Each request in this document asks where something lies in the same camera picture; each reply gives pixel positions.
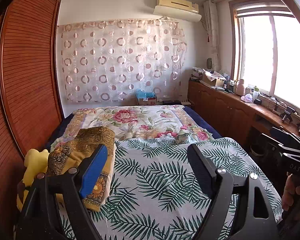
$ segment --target window frame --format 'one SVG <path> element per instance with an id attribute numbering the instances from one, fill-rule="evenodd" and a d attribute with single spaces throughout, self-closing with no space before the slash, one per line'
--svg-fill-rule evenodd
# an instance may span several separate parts
<path id="1" fill-rule="evenodd" d="M 233 0 L 229 2 L 229 8 L 230 8 L 230 15 L 231 15 L 231 25 L 232 25 L 232 67 L 231 67 L 231 79 L 239 80 L 239 78 L 242 78 L 243 76 L 243 70 L 244 65 L 242 65 L 242 62 L 244 62 L 244 18 L 237 18 L 236 17 L 236 8 L 248 3 L 253 3 L 256 0 Z M 280 16 L 285 17 L 293 17 L 281 14 Z M 276 96 L 274 94 L 274 88 L 276 83 L 276 74 L 277 74 L 277 67 L 278 67 L 278 47 L 277 47 L 277 37 L 276 37 L 276 30 L 275 30 L 275 23 L 274 23 L 274 17 L 273 15 L 269 15 L 270 23 L 272 26 L 272 32 L 274 34 L 274 57 L 273 57 L 273 74 L 271 78 L 271 89 L 270 91 L 260 90 L 261 92 L 269 95 L 269 96 L 275 96 L 279 101 L 284 102 L 287 106 L 291 106 L 294 108 L 298 114 L 300 115 L 300 108 L 293 105 L 292 103 Z"/>

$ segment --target human hand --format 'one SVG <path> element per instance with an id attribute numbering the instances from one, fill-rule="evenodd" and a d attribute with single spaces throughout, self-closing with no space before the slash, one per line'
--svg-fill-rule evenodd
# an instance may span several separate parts
<path id="1" fill-rule="evenodd" d="M 284 187 L 284 192 L 281 200 L 282 209 L 288 211 L 289 208 L 293 205 L 293 195 L 297 193 L 300 195 L 300 186 L 296 187 L 292 175 L 289 175 L 286 181 L 286 185 Z"/>

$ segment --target dark blue bed sheet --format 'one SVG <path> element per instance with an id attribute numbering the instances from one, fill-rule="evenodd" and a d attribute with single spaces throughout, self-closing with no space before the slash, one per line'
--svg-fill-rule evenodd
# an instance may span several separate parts
<path id="1" fill-rule="evenodd" d="M 194 110 L 189 108 L 188 106 L 185 106 L 184 110 L 189 114 L 189 116 L 202 128 L 207 129 L 208 132 L 212 133 L 212 136 L 215 139 L 221 138 L 220 134 L 216 130 L 213 129 L 212 126 L 210 126 L 205 120 L 202 119 L 200 115 L 198 115 Z M 50 136 L 47 143 L 44 145 L 44 149 L 47 149 L 50 151 L 51 144 L 59 137 L 63 135 L 63 133 L 66 130 L 67 125 L 70 123 L 71 119 L 74 117 L 74 114 L 69 115 L 67 118 L 65 118 L 61 124 L 54 130 L 52 135 Z"/>
<path id="2" fill-rule="evenodd" d="M 207 129 L 208 132 L 212 133 L 213 138 L 219 139 L 222 137 L 220 134 L 218 134 L 218 132 L 211 125 L 209 125 L 205 120 L 203 120 L 202 117 L 200 115 L 198 115 L 190 107 L 185 106 L 184 110 L 196 122 L 197 125 L 199 125 L 202 128 Z"/>

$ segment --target yellow plush toy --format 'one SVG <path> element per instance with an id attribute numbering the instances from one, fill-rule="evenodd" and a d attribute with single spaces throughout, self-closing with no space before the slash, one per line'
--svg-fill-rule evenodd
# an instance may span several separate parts
<path id="1" fill-rule="evenodd" d="M 40 172 L 47 172 L 48 167 L 48 150 L 43 150 L 42 152 L 36 149 L 30 149 L 25 156 L 25 167 L 26 172 L 23 176 L 22 181 L 18 184 L 18 195 L 17 195 L 17 207 L 21 211 L 23 203 L 28 195 L 28 190 L 26 187 L 30 187 L 34 181 L 34 178 Z"/>

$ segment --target white wall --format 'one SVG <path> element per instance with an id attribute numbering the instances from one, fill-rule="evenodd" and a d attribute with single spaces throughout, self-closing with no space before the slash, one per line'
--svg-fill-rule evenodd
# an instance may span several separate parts
<path id="1" fill-rule="evenodd" d="M 156 0 L 62 0 L 60 5 L 58 25 L 71 24 L 77 22 L 88 22 L 110 19 L 145 18 L 156 19 L 161 16 L 154 15 L 153 10 Z M 184 80 L 188 80 L 193 67 L 205 67 L 207 55 L 207 32 L 201 22 L 193 23 L 179 20 L 183 27 L 188 50 L 184 68 L 186 68 Z M 57 36 L 56 43 L 57 66 L 61 60 L 60 40 Z M 63 73 L 57 69 L 58 85 L 61 96 L 61 103 L 65 116 L 72 111 L 84 107 L 104 106 L 101 103 L 72 103 L 66 99 Z M 188 83 L 183 84 L 183 89 L 187 91 Z"/>
<path id="2" fill-rule="evenodd" d="M 217 3 L 219 22 L 219 59 L 221 72 L 230 75 L 232 64 L 232 27 L 229 2 Z"/>

